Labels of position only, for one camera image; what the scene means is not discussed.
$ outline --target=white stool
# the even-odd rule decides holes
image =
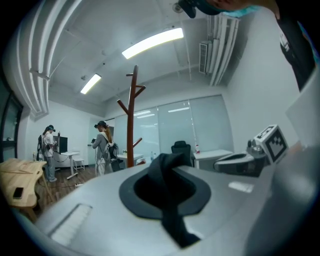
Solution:
[[[74,155],[73,158],[73,169],[77,172],[78,169],[84,169],[85,170],[85,160],[81,158],[79,155]]]

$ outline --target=person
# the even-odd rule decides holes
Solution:
[[[320,41],[318,29],[314,28],[318,11],[309,4],[298,4],[290,0],[179,0],[180,3],[191,18],[195,17],[192,9],[195,6],[211,16],[220,12],[244,10],[251,6],[272,11],[280,29],[282,53],[292,66],[300,91],[315,66],[319,64]]]
[[[42,153],[44,160],[46,161],[45,175],[49,182],[57,181],[55,177],[55,167],[54,167],[54,152],[53,152],[53,144],[54,144],[54,136],[52,135],[54,129],[53,125],[49,125],[45,128],[42,134]]]
[[[109,148],[113,147],[114,143],[109,126],[105,121],[98,122],[95,127],[99,131],[92,144],[94,149],[98,148],[95,154],[95,175],[102,176],[113,172]]]

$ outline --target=wooden coat rack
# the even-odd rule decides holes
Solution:
[[[134,111],[135,111],[135,98],[143,92],[146,87],[144,85],[137,85],[137,77],[138,77],[138,66],[135,65],[133,69],[133,73],[127,74],[127,77],[132,77],[131,87],[130,87],[130,95],[129,95],[129,104],[128,109],[122,103],[120,99],[116,102],[120,105],[123,111],[128,115],[127,121],[127,130],[126,130],[126,151],[127,151],[127,167],[134,166],[134,147],[138,145],[142,138],[139,138],[134,143]]]

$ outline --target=black and white marker cube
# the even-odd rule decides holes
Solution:
[[[256,144],[262,147],[271,164],[278,163],[288,150],[285,137],[276,124],[266,127],[254,139]]]

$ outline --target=bottle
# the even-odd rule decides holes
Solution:
[[[44,160],[44,156],[42,155],[42,150],[39,150],[39,161],[43,161]]]

